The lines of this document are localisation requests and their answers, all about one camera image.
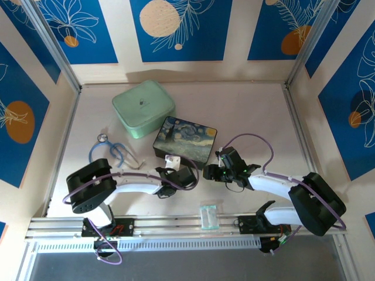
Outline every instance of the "orange circle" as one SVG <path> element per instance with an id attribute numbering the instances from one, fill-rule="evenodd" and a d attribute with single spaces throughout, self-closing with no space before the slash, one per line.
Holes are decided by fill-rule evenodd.
<path id="1" fill-rule="evenodd" d="M 11 139 L 21 144 L 28 143 L 35 128 L 34 113 L 31 107 L 23 101 L 14 101 L 6 108 L 5 115 L 9 119 L 5 122 L 6 131 Z"/>
<path id="2" fill-rule="evenodd" d="M 349 125 L 354 129 L 358 128 L 359 125 L 361 125 L 361 115 L 357 111 L 353 111 L 349 115 Z"/>
<path id="3" fill-rule="evenodd" d="M 65 44 L 67 44 L 69 47 L 72 47 L 72 48 L 77 47 L 78 43 L 79 43 L 77 38 L 75 38 L 73 36 L 70 36 L 70 35 L 68 35 L 64 38 L 64 42 L 65 42 Z"/>
<path id="4" fill-rule="evenodd" d="M 281 51 L 283 54 L 295 55 L 301 50 L 303 43 L 309 34 L 311 26 L 304 25 L 300 28 L 289 32 L 281 43 Z"/>
<path id="5" fill-rule="evenodd" d="M 216 136 L 216 130 L 213 129 L 213 128 L 207 128 L 207 129 L 206 129 L 206 135 L 207 135 L 207 136 L 214 137 L 214 136 Z"/>

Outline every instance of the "floor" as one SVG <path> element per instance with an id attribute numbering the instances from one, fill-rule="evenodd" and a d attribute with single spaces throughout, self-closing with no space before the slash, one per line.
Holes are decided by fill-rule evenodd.
<path id="1" fill-rule="evenodd" d="M 283 247 L 275 256 L 258 249 L 131 250 L 118 266 L 98 262 L 92 252 L 54 250 L 37 254 L 30 280 L 345 280 L 332 237 L 299 236 Z"/>
<path id="2" fill-rule="evenodd" d="M 298 138 L 288 111 L 281 84 L 256 83 L 169 83 L 162 84 L 176 102 L 176 116 L 180 119 L 216 128 L 214 148 L 217 150 L 232 137 L 245 132 L 257 133 L 274 147 L 275 157 L 269 171 L 284 174 L 308 174 Z M 67 140 L 62 165 L 54 188 L 48 217 L 75 216 L 71 207 L 62 203 L 68 193 L 66 177 L 88 164 L 88 152 L 99 133 L 106 133 L 112 142 L 128 146 L 138 159 L 145 159 L 143 170 L 164 167 L 155 157 L 152 144 L 158 131 L 144 138 L 133 139 L 125 130 L 112 106 L 112 99 L 134 85 L 99 85 L 84 87 Z M 248 136 L 237 139 L 233 146 L 247 164 L 265 163 L 270 151 L 260 140 Z M 98 148 L 93 158 L 108 157 L 105 148 Z M 217 163 L 212 152 L 209 162 Z M 231 184 L 233 190 L 240 190 Z M 114 215 L 191 215 L 198 214 L 202 204 L 216 204 L 220 213 L 249 213 L 268 200 L 286 200 L 262 191 L 245 190 L 234 193 L 222 183 L 201 179 L 192 191 L 178 191 L 168 199 L 144 193 L 122 193 L 111 207 Z"/>

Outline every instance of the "stethoscope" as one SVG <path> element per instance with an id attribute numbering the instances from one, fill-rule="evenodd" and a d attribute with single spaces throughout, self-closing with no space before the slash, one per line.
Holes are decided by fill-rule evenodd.
<path id="1" fill-rule="evenodd" d="M 134 157 L 134 155 L 125 147 L 125 145 L 123 145 L 122 143 L 119 143 L 119 142 L 116 142 L 116 143 L 111 143 L 109 140 L 108 140 L 108 136 L 104 133 L 101 133 L 98 135 L 97 137 L 97 140 L 98 140 L 98 143 L 96 143 L 90 150 L 90 152 L 88 153 L 88 161 L 91 163 L 93 161 L 93 151 L 99 147 L 99 146 L 102 146 L 102 145 L 107 145 L 110 147 L 110 154 L 112 155 L 113 158 L 116 158 L 118 160 L 120 160 L 119 164 L 117 165 L 118 168 L 120 168 L 123 164 L 126 164 L 130 169 L 133 169 L 133 170 L 139 170 L 143 164 L 145 163 L 145 161 L 142 161 L 141 164 L 139 164 L 138 160 Z M 132 158 L 133 160 L 137 163 L 138 167 L 133 167 L 131 166 L 129 163 L 125 162 L 125 159 L 124 159 L 124 154 L 119 150 L 120 149 L 124 149 Z"/>

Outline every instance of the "white wall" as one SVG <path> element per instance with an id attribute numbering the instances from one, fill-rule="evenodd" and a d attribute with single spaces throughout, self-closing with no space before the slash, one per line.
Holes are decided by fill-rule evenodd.
<path id="1" fill-rule="evenodd" d="M 142 62 L 129 1 L 99 2 L 119 63 L 72 65 L 82 84 L 138 83 L 146 79 L 284 81 L 294 64 L 293 60 L 247 61 L 263 0 L 233 0 L 223 61 L 167 63 Z"/>
<path id="2" fill-rule="evenodd" d="M 1 8 L 0 26 L 0 42 L 50 102 L 22 188 L 17 189 L 0 180 L 0 221 L 8 225 L 0 244 L 0 279 L 7 281 L 13 280 L 17 273 L 30 218 L 40 215 L 44 205 L 46 189 L 56 165 L 76 95 L 63 75 L 57 84 L 52 81 Z"/>
<path id="3" fill-rule="evenodd" d="M 361 0 L 312 79 L 303 69 L 291 88 L 315 148 L 320 172 L 346 204 L 343 219 L 360 280 L 369 281 L 375 276 L 375 240 L 364 215 L 375 211 L 375 170 L 349 180 L 318 95 L 374 20 L 373 0 Z"/>

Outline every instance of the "white table surface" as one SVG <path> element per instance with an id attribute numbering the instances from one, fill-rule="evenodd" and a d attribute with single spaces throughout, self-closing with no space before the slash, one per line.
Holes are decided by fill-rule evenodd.
<path id="1" fill-rule="evenodd" d="M 102 85 L 84 87 L 73 126 L 64 151 L 62 165 L 54 188 L 48 217 L 75 216 L 71 207 L 62 203 L 68 193 L 66 177 L 88 164 L 88 152 L 99 133 L 106 133 L 112 142 L 128 146 L 139 159 L 145 159 L 143 170 L 164 167 L 164 161 L 155 157 L 152 144 L 158 131 L 142 139 L 133 139 L 125 130 L 112 106 L 112 98 L 134 85 Z M 218 131 L 213 151 L 235 135 L 257 133 L 274 147 L 275 157 L 269 171 L 291 175 L 308 174 L 308 166 L 301 152 L 287 103 L 280 84 L 254 83 L 170 83 L 163 84 L 176 102 L 176 116 L 180 119 L 216 128 Z M 263 165 L 270 151 L 261 140 L 249 136 L 237 139 L 233 146 L 247 164 Z M 217 163 L 214 153 L 209 163 Z M 109 156 L 108 149 L 98 148 L 93 158 Z M 235 184 L 230 188 L 240 190 Z M 190 215 L 198 214 L 202 203 L 218 205 L 221 213 L 256 211 L 268 200 L 281 197 L 262 191 L 245 190 L 234 193 L 223 183 L 201 179 L 192 191 L 177 191 L 167 199 L 144 193 L 117 195 L 111 207 L 115 215 Z"/>

